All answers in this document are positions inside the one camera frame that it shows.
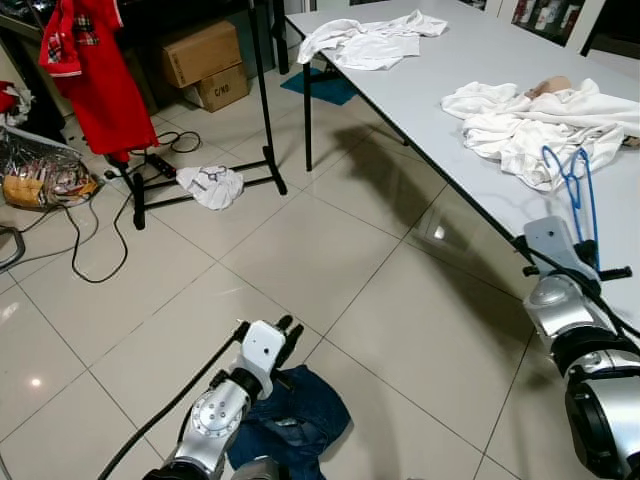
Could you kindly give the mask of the blue plastic clothes hanger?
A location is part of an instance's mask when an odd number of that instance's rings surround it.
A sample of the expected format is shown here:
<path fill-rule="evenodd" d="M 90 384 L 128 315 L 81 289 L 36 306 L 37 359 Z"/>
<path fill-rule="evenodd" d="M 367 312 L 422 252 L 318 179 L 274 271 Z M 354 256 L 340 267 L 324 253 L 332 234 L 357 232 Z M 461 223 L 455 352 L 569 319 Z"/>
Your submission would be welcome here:
<path fill-rule="evenodd" d="M 558 186 L 564 187 L 570 201 L 573 232 L 579 241 L 595 239 L 598 242 L 599 225 L 596 216 L 593 170 L 585 148 L 577 148 L 571 155 L 561 157 L 549 146 L 541 147 L 541 161 L 550 173 L 559 177 Z"/>

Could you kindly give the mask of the blue denim jeans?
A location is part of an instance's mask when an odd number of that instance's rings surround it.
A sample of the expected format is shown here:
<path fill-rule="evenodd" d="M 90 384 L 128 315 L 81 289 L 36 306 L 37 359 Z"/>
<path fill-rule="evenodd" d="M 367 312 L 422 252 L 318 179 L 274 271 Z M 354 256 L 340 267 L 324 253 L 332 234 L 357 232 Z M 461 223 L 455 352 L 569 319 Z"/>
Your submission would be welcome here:
<path fill-rule="evenodd" d="M 233 468 L 269 456 L 288 468 L 291 480 L 326 480 L 320 457 L 351 425 L 346 403 L 306 365 L 280 370 L 273 392 L 244 417 L 230 444 Z"/>

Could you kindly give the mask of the white cotton garment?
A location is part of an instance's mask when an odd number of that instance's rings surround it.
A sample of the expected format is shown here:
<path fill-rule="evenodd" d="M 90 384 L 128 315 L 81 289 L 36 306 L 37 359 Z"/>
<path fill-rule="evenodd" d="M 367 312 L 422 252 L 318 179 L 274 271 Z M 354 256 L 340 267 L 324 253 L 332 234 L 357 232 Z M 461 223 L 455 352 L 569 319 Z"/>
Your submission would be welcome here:
<path fill-rule="evenodd" d="M 541 147 L 557 155 L 585 148 L 591 173 L 612 164 L 623 142 L 640 136 L 640 102 L 579 87 L 530 100 L 517 84 L 471 82 L 442 99 L 444 113 L 462 120 L 461 143 L 538 191 L 558 188 L 559 177 L 541 161 Z"/>

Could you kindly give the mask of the white printed cloth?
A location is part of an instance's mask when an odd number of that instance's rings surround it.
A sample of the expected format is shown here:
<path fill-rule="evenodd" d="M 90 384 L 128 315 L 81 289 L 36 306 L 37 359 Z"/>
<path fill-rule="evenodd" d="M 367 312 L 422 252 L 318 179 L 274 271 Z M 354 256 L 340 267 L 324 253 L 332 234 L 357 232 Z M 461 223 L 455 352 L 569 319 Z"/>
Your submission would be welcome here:
<path fill-rule="evenodd" d="M 228 166 L 184 166 L 175 180 L 197 204 L 212 211 L 228 209 L 244 188 L 243 175 Z"/>

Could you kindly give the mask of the beige baby doll head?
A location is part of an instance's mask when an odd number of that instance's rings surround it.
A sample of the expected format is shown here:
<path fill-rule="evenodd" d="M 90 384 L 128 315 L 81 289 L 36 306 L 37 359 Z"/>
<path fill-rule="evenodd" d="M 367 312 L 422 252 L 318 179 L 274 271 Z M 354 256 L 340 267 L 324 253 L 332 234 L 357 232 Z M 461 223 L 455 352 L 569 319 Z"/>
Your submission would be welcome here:
<path fill-rule="evenodd" d="M 547 79 L 544 79 L 543 82 L 536 84 L 536 86 L 531 87 L 530 90 L 525 92 L 525 96 L 527 99 L 534 100 L 538 99 L 539 96 L 544 95 L 544 93 L 554 93 L 563 90 L 571 90 L 572 83 L 570 79 L 564 76 L 553 76 Z"/>

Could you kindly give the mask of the black power strip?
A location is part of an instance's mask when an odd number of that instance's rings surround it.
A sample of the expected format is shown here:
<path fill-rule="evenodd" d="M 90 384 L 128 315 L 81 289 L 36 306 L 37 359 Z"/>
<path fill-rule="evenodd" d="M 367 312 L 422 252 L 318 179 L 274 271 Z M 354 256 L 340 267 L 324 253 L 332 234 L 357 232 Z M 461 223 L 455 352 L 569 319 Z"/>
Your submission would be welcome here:
<path fill-rule="evenodd" d="M 175 169 L 169 161 L 163 159 L 163 157 L 160 157 L 157 154 L 146 154 L 143 156 L 143 160 L 145 160 L 145 163 L 150 165 L 156 173 L 163 175 L 164 178 L 177 178 L 177 169 Z"/>

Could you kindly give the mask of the black table leg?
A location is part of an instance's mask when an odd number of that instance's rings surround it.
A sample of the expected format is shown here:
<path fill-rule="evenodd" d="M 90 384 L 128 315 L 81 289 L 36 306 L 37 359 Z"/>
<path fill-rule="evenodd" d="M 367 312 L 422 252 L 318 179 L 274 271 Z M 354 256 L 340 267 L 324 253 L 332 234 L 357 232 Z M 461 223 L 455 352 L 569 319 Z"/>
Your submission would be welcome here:
<path fill-rule="evenodd" d="M 302 70 L 303 91 L 303 154 L 305 154 L 305 170 L 307 173 L 314 170 L 314 154 L 312 154 L 312 113 L 311 113 L 311 64 L 305 63 Z"/>

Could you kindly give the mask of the black metal clothes rack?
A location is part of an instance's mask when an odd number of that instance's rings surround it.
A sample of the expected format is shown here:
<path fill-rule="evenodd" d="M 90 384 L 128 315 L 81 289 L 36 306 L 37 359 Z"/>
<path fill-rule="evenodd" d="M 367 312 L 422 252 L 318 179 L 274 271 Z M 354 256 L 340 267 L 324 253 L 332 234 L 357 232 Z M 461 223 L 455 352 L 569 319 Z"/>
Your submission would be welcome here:
<path fill-rule="evenodd" d="M 229 8 L 232 12 L 238 12 L 238 10 L 246 10 L 247 17 L 250 19 L 250 33 L 252 40 L 250 42 L 253 52 L 253 60 L 257 72 L 259 72 L 259 99 L 261 105 L 262 124 L 264 124 L 265 132 L 265 145 L 262 146 L 262 160 L 255 161 L 255 163 L 244 163 L 241 165 L 232 166 L 234 172 L 246 172 L 260 166 L 265 166 L 269 169 L 268 177 L 262 177 L 259 179 L 247 180 L 244 183 L 244 187 L 262 186 L 262 184 L 273 183 L 280 196 L 288 195 L 288 187 L 285 184 L 283 175 L 280 174 L 278 163 L 275 160 L 274 152 L 274 138 L 273 138 L 273 124 L 271 124 L 270 116 L 270 102 L 268 99 L 268 84 L 266 84 L 265 78 L 262 77 L 265 74 L 264 64 L 262 64 L 262 50 L 260 47 L 260 31 L 259 31 L 259 4 L 268 3 L 269 6 L 279 8 L 282 5 L 282 0 L 227 0 Z M 150 209 L 160 209 L 160 207 L 183 204 L 183 202 L 193 200 L 192 196 L 166 198 L 163 201 L 155 201 L 148 204 L 146 201 L 146 193 L 150 189 L 166 188 L 170 186 L 178 186 L 175 180 L 164 180 L 155 184 L 148 183 L 148 180 L 142 177 L 140 173 L 131 172 L 129 169 L 129 160 L 132 159 L 131 154 L 125 154 L 123 163 L 119 161 L 108 160 L 109 168 L 105 170 L 106 179 L 120 179 L 124 183 L 124 186 L 128 188 L 127 201 L 125 205 L 131 205 L 133 207 L 132 221 L 136 230 L 143 230 L 146 228 L 146 216 L 145 212 Z"/>

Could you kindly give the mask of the white glass door cabinet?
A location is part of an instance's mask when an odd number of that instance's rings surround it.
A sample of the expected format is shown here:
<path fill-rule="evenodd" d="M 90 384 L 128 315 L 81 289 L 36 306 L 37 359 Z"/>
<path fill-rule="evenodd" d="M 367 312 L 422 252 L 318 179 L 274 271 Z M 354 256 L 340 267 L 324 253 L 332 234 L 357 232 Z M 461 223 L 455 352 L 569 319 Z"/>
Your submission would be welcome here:
<path fill-rule="evenodd" d="M 566 49 L 586 55 L 605 0 L 486 0 L 486 9 Z"/>

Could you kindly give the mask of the teal floor mat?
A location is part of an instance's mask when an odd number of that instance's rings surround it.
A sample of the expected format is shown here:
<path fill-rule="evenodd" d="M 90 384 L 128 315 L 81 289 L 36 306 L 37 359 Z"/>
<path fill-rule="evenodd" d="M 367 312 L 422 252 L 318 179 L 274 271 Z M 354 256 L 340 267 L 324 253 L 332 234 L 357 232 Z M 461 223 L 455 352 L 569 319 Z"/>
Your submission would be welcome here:
<path fill-rule="evenodd" d="M 305 92 L 303 81 L 310 78 L 310 92 L 312 99 L 323 100 L 329 104 L 343 106 L 358 93 L 356 87 L 343 77 L 338 70 L 308 69 L 308 74 L 297 73 L 282 83 L 284 90 L 296 93 Z"/>

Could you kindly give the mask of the small printed cardboard box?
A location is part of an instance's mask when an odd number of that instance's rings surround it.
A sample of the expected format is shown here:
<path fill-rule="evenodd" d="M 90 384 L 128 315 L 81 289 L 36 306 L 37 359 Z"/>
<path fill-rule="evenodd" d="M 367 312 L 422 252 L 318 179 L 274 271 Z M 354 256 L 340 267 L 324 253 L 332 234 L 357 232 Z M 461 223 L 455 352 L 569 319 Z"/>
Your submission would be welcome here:
<path fill-rule="evenodd" d="M 184 99 L 197 108 L 204 109 L 207 113 L 215 113 L 247 96 L 250 93 L 250 84 L 246 77 L 246 69 L 241 63 L 184 87 L 182 93 Z"/>

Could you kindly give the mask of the large plain cardboard box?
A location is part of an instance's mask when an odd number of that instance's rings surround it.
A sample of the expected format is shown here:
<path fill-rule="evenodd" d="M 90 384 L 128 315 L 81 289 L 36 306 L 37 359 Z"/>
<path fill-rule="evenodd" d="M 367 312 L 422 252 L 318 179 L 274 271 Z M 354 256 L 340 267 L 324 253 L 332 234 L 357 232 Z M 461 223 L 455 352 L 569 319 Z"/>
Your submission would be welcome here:
<path fill-rule="evenodd" d="M 241 61 L 237 29 L 228 20 L 161 46 L 164 78 L 170 86 L 178 88 L 214 76 Z"/>

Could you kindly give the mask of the white crumpled shirt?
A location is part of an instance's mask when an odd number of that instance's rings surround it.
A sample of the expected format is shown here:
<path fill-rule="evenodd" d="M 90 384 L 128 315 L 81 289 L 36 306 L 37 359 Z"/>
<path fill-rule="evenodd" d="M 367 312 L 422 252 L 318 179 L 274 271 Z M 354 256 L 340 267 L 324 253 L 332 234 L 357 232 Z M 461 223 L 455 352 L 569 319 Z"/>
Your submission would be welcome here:
<path fill-rule="evenodd" d="M 337 19 L 317 27 L 300 45 L 297 64 L 311 61 L 317 52 L 332 50 L 332 64 L 355 70 L 387 70 L 420 54 L 420 37 L 438 37 L 447 20 L 415 10 L 393 20 L 361 23 Z"/>

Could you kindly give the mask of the red polo shirt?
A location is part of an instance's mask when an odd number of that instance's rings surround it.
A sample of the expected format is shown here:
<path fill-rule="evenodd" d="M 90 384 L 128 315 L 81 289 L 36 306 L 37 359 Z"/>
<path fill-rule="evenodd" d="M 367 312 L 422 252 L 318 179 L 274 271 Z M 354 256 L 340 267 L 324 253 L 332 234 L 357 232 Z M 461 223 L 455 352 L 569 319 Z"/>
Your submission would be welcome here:
<path fill-rule="evenodd" d="M 70 101 L 93 154 L 127 160 L 157 136 L 116 45 L 123 28 L 116 0 L 56 0 L 40 40 L 38 64 Z"/>

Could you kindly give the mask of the red cloth pile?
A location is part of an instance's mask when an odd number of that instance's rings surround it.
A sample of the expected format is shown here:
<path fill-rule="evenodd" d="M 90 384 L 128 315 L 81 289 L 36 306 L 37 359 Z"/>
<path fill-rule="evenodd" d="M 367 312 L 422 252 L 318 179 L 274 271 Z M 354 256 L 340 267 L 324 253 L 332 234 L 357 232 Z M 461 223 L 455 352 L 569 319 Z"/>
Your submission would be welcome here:
<path fill-rule="evenodd" d="M 22 123 L 29 110 L 29 93 L 12 82 L 0 81 L 0 120 Z"/>

